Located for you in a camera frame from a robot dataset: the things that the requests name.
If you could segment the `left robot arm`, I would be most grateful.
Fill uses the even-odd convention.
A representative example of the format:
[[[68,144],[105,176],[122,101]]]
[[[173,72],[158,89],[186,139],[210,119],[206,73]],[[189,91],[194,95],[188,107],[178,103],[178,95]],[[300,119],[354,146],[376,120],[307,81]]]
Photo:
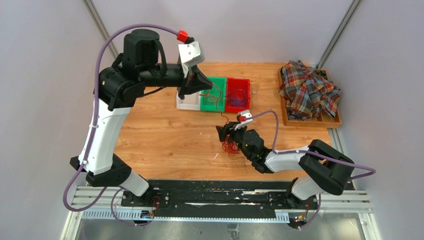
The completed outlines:
[[[179,41],[177,63],[167,63],[156,27],[135,29],[124,36],[122,53],[110,67],[98,72],[87,139],[80,155],[70,159],[75,170],[87,173],[89,184],[122,187],[134,194],[142,207],[153,201],[149,183],[114,152],[136,100],[147,96],[147,87],[154,93],[175,87],[178,97],[184,99],[213,86],[198,68],[205,59],[200,43],[183,30],[175,35]]]

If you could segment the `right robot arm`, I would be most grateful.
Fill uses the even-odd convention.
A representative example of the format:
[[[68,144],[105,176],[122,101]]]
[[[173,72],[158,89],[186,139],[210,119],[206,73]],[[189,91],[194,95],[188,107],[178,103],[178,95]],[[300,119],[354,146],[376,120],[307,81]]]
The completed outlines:
[[[293,180],[285,195],[286,203],[294,209],[306,199],[321,193],[339,196],[353,173],[354,162],[327,143],[314,139],[301,148],[275,153],[254,129],[237,128],[237,122],[216,126],[219,140],[235,144],[236,150],[262,174],[300,171],[306,175]]]

